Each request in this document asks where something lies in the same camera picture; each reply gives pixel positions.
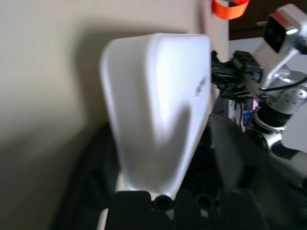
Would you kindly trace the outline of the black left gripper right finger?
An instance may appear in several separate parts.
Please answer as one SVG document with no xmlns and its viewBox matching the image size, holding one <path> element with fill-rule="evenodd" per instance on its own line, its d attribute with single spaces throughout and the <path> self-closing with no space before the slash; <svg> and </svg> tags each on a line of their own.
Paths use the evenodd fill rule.
<svg viewBox="0 0 307 230">
<path fill-rule="evenodd" d="M 174 229 L 211 230 L 215 201 L 209 195 L 179 191 L 174 201 Z"/>
</svg>

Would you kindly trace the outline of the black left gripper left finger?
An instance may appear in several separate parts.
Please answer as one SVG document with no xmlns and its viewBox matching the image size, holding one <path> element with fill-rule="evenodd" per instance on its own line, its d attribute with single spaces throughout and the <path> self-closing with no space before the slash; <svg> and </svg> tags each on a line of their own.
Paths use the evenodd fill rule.
<svg viewBox="0 0 307 230">
<path fill-rule="evenodd" d="M 108 208 L 109 230 L 151 230 L 151 195 L 146 191 L 116 192 Z"/>
</svg>

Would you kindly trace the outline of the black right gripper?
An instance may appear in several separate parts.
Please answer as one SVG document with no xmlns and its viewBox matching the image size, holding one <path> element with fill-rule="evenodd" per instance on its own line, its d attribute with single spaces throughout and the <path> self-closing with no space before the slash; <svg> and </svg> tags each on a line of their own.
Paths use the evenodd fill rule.
<svg viewBox="0 0 307 230">
<path fill-rule="evenodd" d="M 221 62 L 218 53 L 213 50 L 211 52 L 211 67 L 212 72 L 238 73 L 238 76 L 213 74 L 213 84 L 216 85 L 222 96 L 262 97 L 263 91 L 259 86 L 262 79 L 262 67 L 249 52 L 235 51 L 231 61 Z"/>
</svg>

